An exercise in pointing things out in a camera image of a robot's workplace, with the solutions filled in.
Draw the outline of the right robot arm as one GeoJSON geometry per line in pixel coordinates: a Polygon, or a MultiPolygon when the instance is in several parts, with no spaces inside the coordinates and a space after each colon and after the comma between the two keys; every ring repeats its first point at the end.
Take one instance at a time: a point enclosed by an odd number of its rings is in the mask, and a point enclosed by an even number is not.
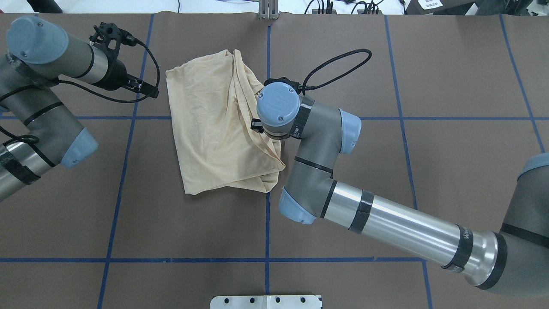
{"type": "Polygon", "coordinates": [[[352,233],[463,275],[477,289],[508,297],[548,296],[548,154],[531,157],[499,231],[475,231],[338,179],[337,159],[359,142],[364,119],[310,98],[305,87],[269,79],[252,129],[300,141],[282,187],[282,215],[302,224],[325,219],[352,233]]]}

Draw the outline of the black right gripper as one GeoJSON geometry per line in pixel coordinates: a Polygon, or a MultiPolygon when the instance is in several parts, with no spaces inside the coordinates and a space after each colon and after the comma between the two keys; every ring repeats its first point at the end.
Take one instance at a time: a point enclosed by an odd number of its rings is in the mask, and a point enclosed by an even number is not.
{"type": "Polygon", "coordinates": [[[255,131],[255,132],[259,133],[259,134],[263,134],[262,121],[259,118],[252,118],[251,119],[250,129],[252,131],[255,131]]]}

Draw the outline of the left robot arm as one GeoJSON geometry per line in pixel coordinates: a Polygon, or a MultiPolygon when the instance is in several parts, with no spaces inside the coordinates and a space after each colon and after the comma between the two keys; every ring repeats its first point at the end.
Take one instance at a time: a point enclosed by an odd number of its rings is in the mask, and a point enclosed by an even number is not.
{"type": "Polygon", "coordinates": [[[6,33],[6,54],[1,57],[1,112],[10,112],[28,129],[1,143],[2,201],[35,183],[52,168],[72,168],[98,149],[89,130],[63,104],[52,88],[73,85],[102,99],[84,83],[106,91],[120,88],[157,98],[160,77],[151,85],[132,76],[118,59],[121,45],[147,45],[114,23],[94,26],[85,42],[61,26],[38,16],[21,16],[6,33]]]}

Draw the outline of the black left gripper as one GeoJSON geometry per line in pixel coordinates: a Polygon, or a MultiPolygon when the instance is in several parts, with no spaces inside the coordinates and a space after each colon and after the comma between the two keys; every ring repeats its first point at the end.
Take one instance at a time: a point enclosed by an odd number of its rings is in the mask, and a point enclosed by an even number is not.
{"type": "Polygon", "coordinates": [[[107,71],[103,78],[97,82],[97,87],[108,91],[115,91],[119,88],[130,90],[134,93],[143,94],[146,97],[158,98],[158,86],[143,82],[141,79],[127,74],[126,66],[122,61],[113,58],[106,58],[107,71]]]}

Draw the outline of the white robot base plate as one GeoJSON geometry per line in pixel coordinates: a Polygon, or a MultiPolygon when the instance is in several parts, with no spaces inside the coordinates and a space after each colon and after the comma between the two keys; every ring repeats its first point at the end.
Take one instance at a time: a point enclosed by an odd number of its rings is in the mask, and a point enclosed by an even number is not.
{"type": "Polygon", "coordinates": [[[245,295],[212,298],[210,309],[322,309],[317,295],[245,295]]]}

